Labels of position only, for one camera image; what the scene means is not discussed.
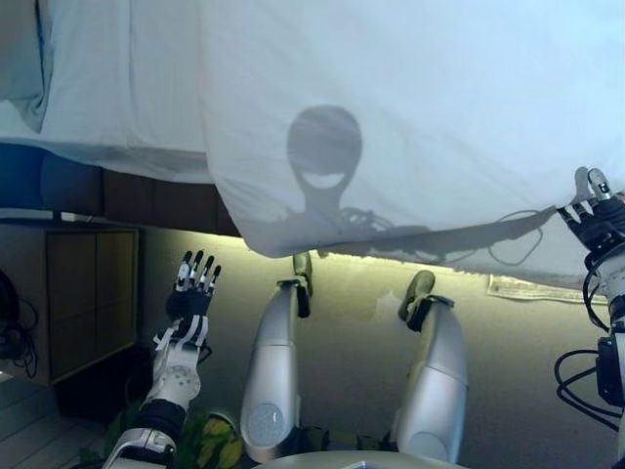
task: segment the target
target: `wooden drawer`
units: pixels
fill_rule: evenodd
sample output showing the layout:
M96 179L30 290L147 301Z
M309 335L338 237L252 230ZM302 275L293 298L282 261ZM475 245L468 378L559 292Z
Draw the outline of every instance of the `wooden drawer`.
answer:
M52 377L58 378L96 357L96 312L50 324Z
M98 308L96 343L98 355L109 354L135 340L133 305L122 301Z
M132 302L134 241L132 233L98 234L98 308L119 302Z
M48 234L50 320L96 309L96 235Z

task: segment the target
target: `robot finger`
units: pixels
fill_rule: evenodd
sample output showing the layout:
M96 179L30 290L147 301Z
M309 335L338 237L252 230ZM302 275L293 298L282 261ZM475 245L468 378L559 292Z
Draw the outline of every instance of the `robot finger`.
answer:
M587 210L586 207L584 207L581 203L573 203L571 205L573 207L573 210L575 210L575 213L577 214L577 216L579 217L579 220L583 223L585 220L588 220L590 217L592 217L592 214L590 214Z
M186 291L188 288L187 279L190 271L188 262L191 260L192 255L193 253L191 251L187 251L183 257L183 262L181 262L180 267L178 268L178 275L176 276L176 282L174 283L176 291Z
M195 285L195 275L197 274L197 268L199 267L199 263L202 260L202 256L204 256L204 251L197 251L195 254L195 259L193 259L193 265L191 266L191 272L188 275L188 287L193 288Z
M206 285L206 278L208 277L208 271L210 271L213 266L213 262L215 262L215 256L208 256L206 264L204 265L204 269L202 270L202 274L199 276L199 282L197 283L197 290L203 291L204 286Z
M559 208L558 213L567 225L578 223L573 217L570 216L570 213L568 213L565 207Z
M213 293L215 292L215 282L217 281L217 277L219 276L221 272L222 272L222 266L217 266L215 268L215 272L213 273L213 276L211 277L211 280L206 285L206 290L204 291L204 294L206 296L208 297L213 296Z

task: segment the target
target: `bed sheet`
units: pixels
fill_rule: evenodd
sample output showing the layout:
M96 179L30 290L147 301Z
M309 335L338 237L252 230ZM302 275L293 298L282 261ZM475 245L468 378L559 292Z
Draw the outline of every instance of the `bed sheet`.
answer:
M201 9L211 174L263 254L397 239L436 250L438 233L482 225L512 230L502 242L522 234L506 222L542 225L587 195L584 167L625 187L621 2Z
M0 103L0 141L124 173L212 182L189 86L196 2L175 3L51 0L54 72L41 133Z

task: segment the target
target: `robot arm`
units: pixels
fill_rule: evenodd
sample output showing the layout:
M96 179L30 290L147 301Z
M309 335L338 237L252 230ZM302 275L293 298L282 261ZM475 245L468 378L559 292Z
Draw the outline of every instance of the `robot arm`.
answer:
M196 280L202 251L189 264L189 251L167 301L172 325L154 337L153 385L132 428L113 448L104 469L156 469L171 464L191 400L200 390L197 361L208 332L206 311L221 267L210 274L210 256Z
M625 204L612 196L609 184L599 169L588 173L596 198L592 213L580 203L572 205L579 221L564 208L559 213L579 241L589 249L588 269L582 293L590 321L608 333L598 341L597 384L600 396L610 405L625 406ZM597 278L597 286L590 289ZM599 287L608 301L609 324L604 324L592 308L592 297ZM618 458L625 456L625 425L619 427Z

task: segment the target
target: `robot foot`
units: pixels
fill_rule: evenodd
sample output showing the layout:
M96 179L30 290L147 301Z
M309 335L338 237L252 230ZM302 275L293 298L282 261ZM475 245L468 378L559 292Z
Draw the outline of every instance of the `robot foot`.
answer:
M293 256L293 272L306 279L309 296L313 296L313 261L308 251Z
M431 302L424 300L429 298L435 282L436 277L434 273L419 271L408 284L406 296L401 302L398 314L401 320L408 324L409 328L418 330L415 329L417 324L413 324L413 318L415 318L416 312L419 312L421 315L427 313L427 311L422 310L429 309Z

